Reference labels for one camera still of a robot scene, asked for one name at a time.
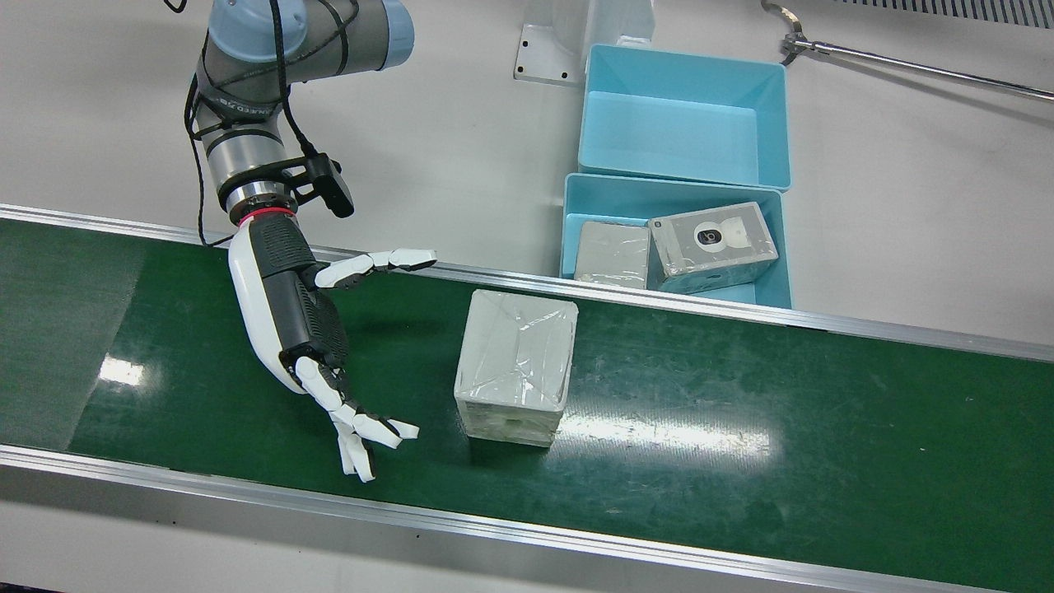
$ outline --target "plastic wrap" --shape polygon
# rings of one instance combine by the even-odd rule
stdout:
[[[649,241],[647,226],[586,221],[579,239],[574,279],[646,288]]]
[[[779,258],[755,201],[648,220],[648,288],[690,294],[754,281]]]
[[[454,400],[469,437],[549,447],[567,406],[574,303],[472,293]]]

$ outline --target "conveyor belt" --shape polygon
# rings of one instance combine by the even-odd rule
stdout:
[[[306,491],[1008,591],[1054,582],[1054,365],[577,300],[549,451],[466,439],[467,282],[335,302],[371,410],[422,428],[340,474],[254,359],[226,252],[0,220],[0,441]]]

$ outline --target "black cable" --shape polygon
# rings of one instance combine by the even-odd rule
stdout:
[[[209,38],[206,37],[206,45],[209,43]],[[201,53],[204,54],[206,45],[201,46]],[[191,78],[190,88],[187,91],[187,102],[183,104],[183,127],[187,130],[187,137],[191,141],[191,151],[194,153],[194,166],[197,169],[198,174],[198,240],[201,244],[206,246],[215,246],[220,242],[230,240],[234,235],[223,237],[219,240],[214,240],[209,242],[204,238],[204,172],[201,170],[201,156],[197,151],[197,142],[195,141],[194,135],[194,112],[197,110],[197,75]]]
[[[289,84],[286,82],[286,40],[281,33],[281,13],[278,8],[278,0],[271,0],[271,17],[274,22],[275,60],[278,62],[278,93],[281,97],[282,111],[286,112],[286,121],[289,122],[289,126],[293,130],[293,135],[296,136],[296,140],[300,143],[304,156],[315,156],[318,154],[318,151],[315,150],[315,145],[300,131],[300,126],[296,124],[296,120],[293,119],[293,110],[289,105],[290,90]]]
[[[179,13],[183,12],[183,8],[186,8],[186,7],[187,7],[187,0],[181,0],[181,1],[179,2],[179,5],[178,5],[178,6],[173,6],[173,5],[172,5],[172,2],[169,2],[169,0],[163,0],[163,1],[164,1],[164,5],[165,5],[165,6],[168,6],[169,8],[171,8],[171,9],[172,9],[172,12],[173,12],[173,13],[176,13],[177,15],[178,15]]]
[[[297,64],[297,63],[299,63],[299,62],[301,62],[301,61],[310,58],[311,56],[313,56],[313,55],[317,54],[318,52],[321,52],[323,50],[325,50],[326,46],[329,45],[330,43],[332,43],[334,39],[336,39],[337,37],[339,37],[340,35],[343,35],[348,29],[348,27],[351,26],[352,21],[354,21],[355,18],[358,17],[358,0],[351,0],[351,6],[352,6],[351,16],[349,16],[347,19],[343,20],[340,22],[340,25],[336,27],[336,31],[334,31],[329,37],[327,37],[326,39],[324,39],[321,42],[319,42],[314,47],[308,50],[307,52],[300,54],[299,56],[296,56],[295,58],[293,58],[291,60],[287,60],[286,61],[286,65],[294,65],[294,64]],[[232,76],[231,78],[228,78],[226,80],[220,80],[219,82],[215,82],[213,85],[216,86],[217,88],[222,90],[225,86],[228,86],[230,84],[234,84],[236,82],[241,82],[243,80],[249,80],[250,78],[256,78],[257,76],[264,76],[265,74],[270,74],[270,73],[272,73],[272,72],[274,72],[276,70],[278,70],[278,65],[277,64],[272,64],[272,65],[264,66],[264,67],[260,67],[260,68],[257,68],[257,70],[252,70],[252,71],[239,74],[237,76]]]

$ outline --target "blue bin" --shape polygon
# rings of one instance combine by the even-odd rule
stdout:
[[[790,186],[786,68],[593,45],[579,170]]]
[[[780,257],[752,283],[700,292],[709,299],[792,309],[790,277],[780,192],[766,187],[572,173],[564,184],[564,235],[560,273],[574,277],[579,238],[586,220],[644,225],[649,218],[757,201]]]

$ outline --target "product box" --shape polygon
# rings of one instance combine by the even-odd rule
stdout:
[[[755,201],[648,220],[648,288],[692,294],[754,281],[779,258]]]
[[[647,226],[586,221],[579,239],[574,279],[646,288],[650,240]]]

